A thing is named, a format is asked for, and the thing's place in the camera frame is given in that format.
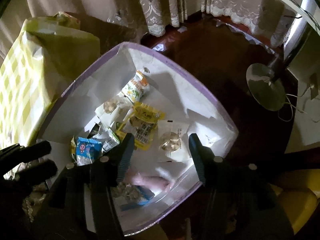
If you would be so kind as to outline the blue-edged clear snack packet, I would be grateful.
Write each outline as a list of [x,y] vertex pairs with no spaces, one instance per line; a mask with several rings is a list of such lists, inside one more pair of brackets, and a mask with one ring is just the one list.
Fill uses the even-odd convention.
[[115,206],[121,211],[144,206],[155,196],[152,191],[145,187],[127,183],[120,183],[117,187],[113,187],[111,192]]

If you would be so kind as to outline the yellow barcode snack packet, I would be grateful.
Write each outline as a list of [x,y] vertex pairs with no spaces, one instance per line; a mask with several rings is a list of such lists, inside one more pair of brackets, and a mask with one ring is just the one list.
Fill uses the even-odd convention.
[[135,129],[135,146],[141,150],[148,150],[159,120],[163,120],[165,113],[146,103],[135,102],[133,113],[129,117],[131,127]]

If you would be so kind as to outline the orange white snack packet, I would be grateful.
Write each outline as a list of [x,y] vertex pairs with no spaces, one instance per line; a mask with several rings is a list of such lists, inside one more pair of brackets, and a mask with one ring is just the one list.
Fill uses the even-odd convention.
[[134,77],[122,88],[121,92],[132,102],[140,101],[150,90],[148,80],[142,72],[136,71]]

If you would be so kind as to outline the green pea snack packet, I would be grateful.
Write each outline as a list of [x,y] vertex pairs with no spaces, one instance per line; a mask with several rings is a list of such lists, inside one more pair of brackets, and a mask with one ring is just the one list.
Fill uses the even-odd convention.
[[102,152],[106,153],[116,146],[120,145],[121,140],[119,137],[112,131],[110,127],[105,127],[103,124],[100,124],[98,132],[99,140],[102,142]]

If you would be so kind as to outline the blue cartoon snack packet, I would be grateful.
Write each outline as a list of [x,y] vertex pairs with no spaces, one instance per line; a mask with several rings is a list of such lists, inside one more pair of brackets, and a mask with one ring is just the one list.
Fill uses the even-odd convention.
[[76,164],[78,166],[90,165],[100,157],[102,142],[78,137],[76,140]]

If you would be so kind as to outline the white clear cookie packet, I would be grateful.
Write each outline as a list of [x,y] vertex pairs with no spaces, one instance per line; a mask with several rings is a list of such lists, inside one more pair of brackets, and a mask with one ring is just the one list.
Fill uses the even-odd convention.
[[188,148],[188,122],[158,122],[158,161],[184,163],[191,159]]

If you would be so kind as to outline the small black snack packet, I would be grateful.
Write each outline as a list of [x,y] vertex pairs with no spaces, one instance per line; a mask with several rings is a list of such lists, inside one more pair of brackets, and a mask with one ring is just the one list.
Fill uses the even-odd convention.
[[101,135],[102,131],[103,129],[101,127],[101,124],[95,124],[91,129],[91,131],[89,132],[87,139],[91,139],[91,138],[97,139]]

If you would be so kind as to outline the pink snack packet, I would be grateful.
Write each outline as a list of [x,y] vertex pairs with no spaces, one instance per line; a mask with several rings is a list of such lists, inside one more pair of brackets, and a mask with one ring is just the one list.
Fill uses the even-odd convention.
[[143,175],[133,169],[129,169],[124,177],[123,182],[135,185],[142,186],[151,191],[164,191],[168,192],[174,185],[174,181],[168,180],[161,176],[147,176]]

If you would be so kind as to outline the white round-cookie packet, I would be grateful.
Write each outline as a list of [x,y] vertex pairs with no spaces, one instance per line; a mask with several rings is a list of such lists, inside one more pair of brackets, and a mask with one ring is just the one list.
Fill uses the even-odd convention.
[[115,121],[123,118],[131,107],[132,103],[127,97],[117,95],[97,107],[95,114],[104,127],[111,127]]

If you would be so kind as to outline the white purple-rimmed storage box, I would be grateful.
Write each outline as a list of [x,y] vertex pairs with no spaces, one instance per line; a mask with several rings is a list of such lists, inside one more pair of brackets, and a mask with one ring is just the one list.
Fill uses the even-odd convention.
[[[48,113],[37,138],[51,143],[54,161],[59,165],[67,163],[71,138],[88,135],[97,121],[95,110],[119,94],[136,72],[141,72],[150,85],[142,102],[162,111],[165,119],[188,125],[182,133],[184,143],[195,133],[215,155],[228,154],[239,132],[217,98],[188,71],[159,52],[123,42],[85,70]],[[168,159],[159,148],[157,133],[150,134],[145,127],[132,127],[130,132],[139,141],[151,143],[147,150],[135,150],[131,165],[143,174],[167,178],[174,185],[167,193],[156,190],[149,204],[118,213],[125,236],[152,227],[200,187],[191,158]]]

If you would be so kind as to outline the round fan base stand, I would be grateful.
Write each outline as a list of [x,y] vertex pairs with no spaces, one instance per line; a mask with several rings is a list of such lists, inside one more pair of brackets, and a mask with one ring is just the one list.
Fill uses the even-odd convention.
[[274,79],[272,68],[261,63],[248,67],[246,81],[253,98],[269,111],[280,110],[286,99],[284,87],[279,79]]

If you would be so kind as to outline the yellow checkered tablecloth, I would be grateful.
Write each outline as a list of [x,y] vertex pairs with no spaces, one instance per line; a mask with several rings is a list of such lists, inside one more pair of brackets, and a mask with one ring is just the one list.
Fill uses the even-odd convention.
[[1,65],[1,148],[31,145],[63,92],[100,56],[73,16],[28,18]]

